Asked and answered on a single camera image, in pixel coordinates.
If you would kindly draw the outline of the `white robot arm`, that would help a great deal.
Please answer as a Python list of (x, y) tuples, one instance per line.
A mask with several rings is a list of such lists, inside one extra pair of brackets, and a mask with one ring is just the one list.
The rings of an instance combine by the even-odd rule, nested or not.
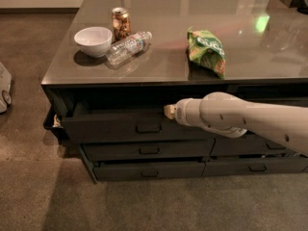
[(177, 123), (228, 138), (246, 131), (308, 155), (308, 108), (244, 101), (225, 92), (186, 98), (164, 106)]

